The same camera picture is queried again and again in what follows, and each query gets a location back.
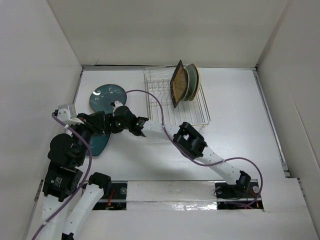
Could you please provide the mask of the dark teal oval plate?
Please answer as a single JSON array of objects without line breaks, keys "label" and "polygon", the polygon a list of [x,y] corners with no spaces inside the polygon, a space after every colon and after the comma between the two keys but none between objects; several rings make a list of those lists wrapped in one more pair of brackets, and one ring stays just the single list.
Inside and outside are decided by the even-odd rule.
[{"label": "dark teal oval plate", "polygon": [[98,157],[103,152],[109,139],[110,134],[102,134],[91,138],[89,147],[93,157]]}]

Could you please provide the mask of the black square amber plate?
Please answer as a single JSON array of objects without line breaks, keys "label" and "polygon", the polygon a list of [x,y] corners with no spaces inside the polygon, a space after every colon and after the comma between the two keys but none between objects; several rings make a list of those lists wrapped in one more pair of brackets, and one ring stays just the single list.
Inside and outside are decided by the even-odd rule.
[{"label": "black square amber plate", "polygon": [[184,68],[183,62],[180,60],[170,80],[170,95],[174,109],[178,106],[179,102],[183,100],[187,86]]}]

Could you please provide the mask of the woven bamboo round plate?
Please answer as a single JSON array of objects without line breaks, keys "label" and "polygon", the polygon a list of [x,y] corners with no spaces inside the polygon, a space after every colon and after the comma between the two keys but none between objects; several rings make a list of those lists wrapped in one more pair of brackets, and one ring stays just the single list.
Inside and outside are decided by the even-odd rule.
[{"label": "woven bamboo round plate", "polygon": [[194,74],[193,67],[191,64],[187,65],[184,69],[185,79],[186,79],[186,89],[183,96],[184,101],[188,101],[193,93],[194,87]]}]

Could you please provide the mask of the light green flower plate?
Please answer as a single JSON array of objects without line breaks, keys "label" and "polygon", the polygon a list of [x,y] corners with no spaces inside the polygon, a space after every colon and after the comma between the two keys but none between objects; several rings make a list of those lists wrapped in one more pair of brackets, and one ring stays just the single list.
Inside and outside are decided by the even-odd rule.
[{"label": "light green flower plate", "polygon": [[192,66],[192,69],[193,69],[193,77],[194,77],[194,80],[193,80],[193,84],[194,84],[194,85],[193,85],[193,91],[192,91],[192,95],[193,95],[193,93],[194,93],[194,91],[195,91],[195,88],[196,88],[196,84],[197,84],[197,75],[196,75],[196,70],[195,70],[194,64],[191,63],[190,65]]}]

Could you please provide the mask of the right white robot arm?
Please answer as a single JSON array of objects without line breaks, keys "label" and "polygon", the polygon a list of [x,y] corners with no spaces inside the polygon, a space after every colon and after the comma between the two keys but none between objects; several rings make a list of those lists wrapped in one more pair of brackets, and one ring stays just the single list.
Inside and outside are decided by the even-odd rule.
[{"label": "right white robot arm", "polygon": [[184,157],[201,167],[210,168],[222,177],[235,196],[242,197],[249,191],[250,175],[218,156],[188,122],[179,126],[165,125],[146,117],[137,117],[127,106],[119,105],[113,113],[105,116],[105,130],[112,134],[127,130],[137,137],[168,140]]}]

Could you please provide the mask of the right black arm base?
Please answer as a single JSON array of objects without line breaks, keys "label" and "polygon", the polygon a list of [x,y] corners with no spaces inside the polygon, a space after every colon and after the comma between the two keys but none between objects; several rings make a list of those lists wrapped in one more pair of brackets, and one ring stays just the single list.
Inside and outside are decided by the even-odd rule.
[{"label": "right black arm base", "polygon": [[217,200],[218,210],[263,210],[261,197],[256,199],[260,190],[256,181],[251,181],[245,192],[236,191],[225,182],[216,182],[213,195]]}]

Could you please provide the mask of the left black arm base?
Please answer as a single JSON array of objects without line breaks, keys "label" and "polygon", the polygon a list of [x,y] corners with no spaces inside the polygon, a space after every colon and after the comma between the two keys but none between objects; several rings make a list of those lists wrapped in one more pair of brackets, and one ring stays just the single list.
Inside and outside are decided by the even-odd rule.
[{"label": "left black arm base", "polygon": [[111,189],[93,207],[96,211],[122,211],[127,209],[127,181],[113,181]]}]

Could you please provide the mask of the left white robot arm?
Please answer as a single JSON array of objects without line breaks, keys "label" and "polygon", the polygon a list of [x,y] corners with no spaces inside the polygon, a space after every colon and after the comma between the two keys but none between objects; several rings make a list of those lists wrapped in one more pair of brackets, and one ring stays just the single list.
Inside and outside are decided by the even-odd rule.
[{"label": "left white robot arm", "polygon": [[52,118],[71,132],[56,135],[50,142],[48,170],[43,183],[42,224],[34,240],[76,240],[99,199],[111,194],[111,177],[79,168],[89,157],[92,137],[105,132],[105,113],[80,113],[73,116],[66,108],[56,110]]}]

